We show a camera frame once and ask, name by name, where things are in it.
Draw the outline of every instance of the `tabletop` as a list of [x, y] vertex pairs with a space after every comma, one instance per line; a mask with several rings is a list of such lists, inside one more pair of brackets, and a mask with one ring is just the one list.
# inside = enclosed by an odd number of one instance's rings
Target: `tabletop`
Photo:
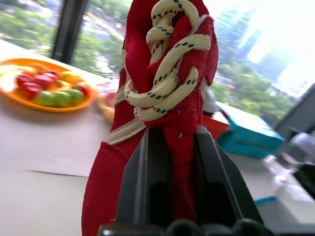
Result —
[[[33, 58], [75, 71], [92, 86], [105, 79], [0, 41], [0, 61]], [[0, 94], [0, 162], [21, 168], [87, 177], [109, 126], [97, 107], [52, 113], [24, 107]]]
[[285, 181], [274, 174], [284, 168], [273, 158], [257, 158], [228, 153], [239, 168], [264, 221], [269, 223], [314, 224], [315, 201], [293, 175]]

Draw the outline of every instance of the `cream shoelace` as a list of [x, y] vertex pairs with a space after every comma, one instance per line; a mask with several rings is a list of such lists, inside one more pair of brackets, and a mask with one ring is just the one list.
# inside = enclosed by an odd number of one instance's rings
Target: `cream shoelace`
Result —
[[[189, 36], [179, 41], [171, 50], [169, 45], [174, 28], [172, 18], [177, 12], [184, 12], [192, 26]], [[196, 7], [189, 0], [160, 0], [151, 11], [153, 28], [147, 33], [147, 44], [151, 49], [150, 64], [165, 56], [154, 78], [153, 87], [149, 92], [137, 93], [126, 68], [127, 52], [123, 50], [123, 68], [126, 70], [126, 83], [117, 91], [116, 104], [127, 100], [135, 107], [135, 119], [112, 131], [105, 141], [110, 144], [122, 142], [145, 129], [145, 121], [159, 119], [172, 110], [196, 87], [198, 70], [192, 67], [185, 82], [180, 84], [177, 71], [183, 55], [190, 50], [210, 50], [210, 37], [193, 34], [208, 16], [199, 18]]]

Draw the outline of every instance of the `window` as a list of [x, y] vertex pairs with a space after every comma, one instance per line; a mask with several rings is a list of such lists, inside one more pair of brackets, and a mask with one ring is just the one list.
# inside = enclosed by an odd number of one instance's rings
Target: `window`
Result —
[[118, 78], [126, 16], [131, 0], [90, 0], [71, 64], [94, 74]]
[[211, 86], [216, 99], [276, 124], [315, 82], [311, 3], [204, 2], [220, 50]]
[[50, 56], [62, 0], [0, 0], [0, 39]]
[[[85, 7], [86, 2], [0, 0], [0, 39], [117, 79], [132, 0], [88, 0]], [[59, 24], [61, 8], [67, 3], [72, 5], [71, 14], [66, 11]], [[310, 2], [286, 1], [285, 7], [283, 1], [272, 0], [204, 3], [215, 19], [220, 50], [211, 86], [216, 99], [275, 125], [315, 81], [311, 71], [315, 15]]]

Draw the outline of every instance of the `white table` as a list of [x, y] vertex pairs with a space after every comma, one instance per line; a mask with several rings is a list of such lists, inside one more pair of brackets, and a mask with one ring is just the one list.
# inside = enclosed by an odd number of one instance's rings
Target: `white table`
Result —
[[[92, 85], [103, 78], [0, 41], [0, 61], [16, 57], [41, 59], [76, 71]], [[90, 173], [109, 126], [95, 105], [73, 113], [43, 112], [0, 94], [0, 162], [20, 168], [85, 176]]]
[[[34, 58], [103, 78], [0, 40], [0, 61]], [[0, 94], [1, 235], [79, 236], [87, 176], [109, 127], [95, 105], [68, 114], [33, 110]], [[74, 176], [25, 171], [36, 169]]]
[[282, 166], [276, 162], [266, 164], [263, 160], [231, 153], [229, 157], [239, 168], [256, 202], [270, 197], [276, 198], [258, 205], [266, 222], [315, 224], [314, 199], [293, 176], [288, 175], [284, 184], [268, 168], [272, 167], [280, 172]]

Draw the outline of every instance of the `red suede shoe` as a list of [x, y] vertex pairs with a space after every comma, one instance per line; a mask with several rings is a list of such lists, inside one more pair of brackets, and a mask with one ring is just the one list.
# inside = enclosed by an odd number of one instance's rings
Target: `red suede shoe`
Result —
[[217, 62], [213, 19], [202, 0], [133, 1], [112, 132], [101, 144], [84, 196], [83, 236], [115, 222], [124, 167], [148, 127], [162, 129], [168, 143], [174, 219], [195, 220], [193, 133], [202, 123], [202, 93]]

